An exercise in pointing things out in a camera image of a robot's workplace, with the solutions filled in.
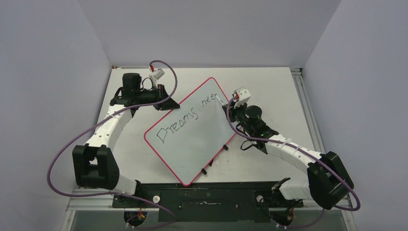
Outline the pink-framed whiteboard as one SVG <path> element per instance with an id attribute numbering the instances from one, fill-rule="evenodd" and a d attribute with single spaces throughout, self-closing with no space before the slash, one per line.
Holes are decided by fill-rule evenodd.
<path id="1" fill-rule="evenodd" d="M 228 99 L 210 77 L 144 133 L 144 139 L 184 186 L 189 186 L 227 144 L 230 128 L 217 94 Z"/>

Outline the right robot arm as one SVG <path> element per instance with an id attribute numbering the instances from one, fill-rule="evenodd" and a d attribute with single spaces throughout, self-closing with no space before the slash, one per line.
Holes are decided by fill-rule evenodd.
<path id="1" fill-rule="evenodd" d="M 354 184 L 338 154 L 312 151 L 290 141 L 262 120 L 262 110 L 258 106 L 230 100 L 222 109 L 232 130 L 252 147 L 285 161 L 307 176 L 301 181 L 285 178 L 273 186 L 272 200 L 276 205 L 308 199 L 330 210 L 338 208 L 338 203 L 350 193 L 357 203 L 351 210 L 360 209 Z"/>

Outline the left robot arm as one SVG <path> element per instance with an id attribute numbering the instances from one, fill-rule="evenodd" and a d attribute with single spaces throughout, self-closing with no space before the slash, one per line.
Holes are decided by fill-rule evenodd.
<path id="1" fill-rule="evenodd" d="M 158 111 L 180 108 L 177 102 L 169 98 L 164 85 L 157 83 L 164 74 L 162 69 L 149 74 L 148 79 L 152 82 L 150 89 L 142 86 L 140 74 L 123 74 L 123 85 L 110 100 L 106 122 L 96 128 L 84 145 L 77 145 L 72 151 L 78 186 L 125 194 L 124 200 L 131 207 L 142 204 L 143 193 L 136 189 L 138 182 L 120 173 L 112 150 L 124 127 L 137 111 L 137 105 L 153 103 Z"/>

